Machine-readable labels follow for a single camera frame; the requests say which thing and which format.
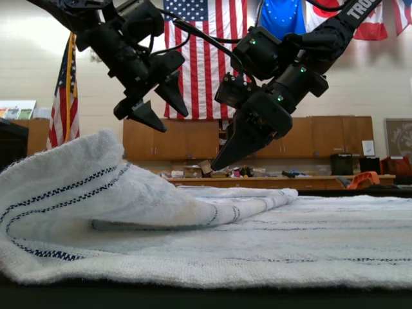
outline table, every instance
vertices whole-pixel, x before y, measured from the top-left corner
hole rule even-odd
[[[219,188],[255,188],[255,189],[284,189],[291,188],[300,191],[342,190],[343,186],[337,181],[338,176],[311,177],[253,177],[253,178],[179,178],[168,179],[175,186],[205,185]],[[349,180],[354,176],[343,176]],[[395,176],[379,176],[382,185],[393,185]]]

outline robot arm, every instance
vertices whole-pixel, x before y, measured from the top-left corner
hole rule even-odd
[[[124,85],[126,98],[114,111],[119,120],[130,118],[165,132],[150,102],[142,103],[143,96],[154,87],[172,108],[188,115],[178,88],[177,71],[185,59],[176,50],[159,55],[151,53],[153,44],[149,48],[139,45],[146,37],[151,36],[153,42],[154,37],[164,32],[161,11],[149,0],[128,0],[118,8],[112,0],[28,1],[51,13],[75,33],[80,51],[93,48],[109,68],[109,76]],[[273,139],[284,137],[292,128],[291,114],[298,103],[309,92],[320,97],[328,89],[324,74],[381,1],[348,0],[338,15],[313,32],[289,33],[282,41],[262,27],[251,27],[233,52],[175,16],[177,27],[228,53],[231,66],[240,72],[237,77],[226,74],[215,96],[217,102],[235,108],[236,114],[227,129],[227,143],[212,168],[222,169],[266,147]],[[245,82],[243,73],[252,81]],[[259,87],[254,77],[270,82]]]

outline blue flag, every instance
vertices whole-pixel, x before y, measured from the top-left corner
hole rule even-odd
[[[261,25],[282,40],[286,33],[304,34],[301,0],[265,0],[261,11]]]

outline flag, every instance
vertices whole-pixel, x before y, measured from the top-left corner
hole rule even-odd
[[[353,38],[364,41],[381,41],[388,38],[384,25],[382,3],[360,24]]]
[[[400,35],[408,25],[412,24],[412,0],[392,0],[397,35]]]
[[[262,27],[281,41],[286,33],[306,33],[301,0],[265,0],[260,18]]]
[[[317,0],[320,5],[324,6],[340,6],[344,0]],[[316,27],[323,23],[328,18],[336,16],[339,12],[327,12],[317,8],[316,6],[306,2],[306,31],[312,32]]]
[[[47,149],[60,146],[80,136],[75,41],[75,35],[71,33],[54,93]]]
[[[344,0],[318,0],[321,5],[325,6],[340,6],[344,4]],[[306,29],[311,32],[318,27],[321,23],[330,17],[336,16],[339,12],[326,12],[317,8],[310,3],[306,3]],[[365,41],[380,41],[388,38],[384,21],[383,21],[383,6],[382,3],[370,13],[370,15],[364,20],[364,22],[358,27],[353,36],[357,40]]]
[[[247,34],[247,0],[164,0],[164,9],[178,14],[212,37],[238,39]],[[187,38],[171,20],[165,17],[166,48]],[[232,50],[236,45],[224,46]],[[179,69],[179,88],[189,112],[187,119],[232,118],[235,109],[214,100],[224,74],[235,74],[230,67],[230,57],[193,35],[179,52],[186,59]],[[168,104],[165,117],[183,119]]]

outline red flag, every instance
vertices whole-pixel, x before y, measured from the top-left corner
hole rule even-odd
[[[356,40],[364,41],[381,41],[388,38],[388,33],[384,25],[382,3],[360,24],[353,37]]]
[[[334,7],[342,5],[344,0],[317,0],[317,2],[324,6]],[[318,27],[325,20],[338,14],[338,12],[326,12],[314,5],[311,5],[310,3],[306,4],[306,11],[307,32],[313,31],[313,29]],[[381,3],[359,26],[355,32],[354,38],[366,41],[379,41],[386,39],[388,37],[388,33],[386,32],[383,22],[382,12],[383,8]]]
[[[336,7],[344,3],[344,0],[317,0],[320,5]],[[311,32],[321,23],[330,17],[337,15],[338,12],[327,12],[306,2],[306,31]]]

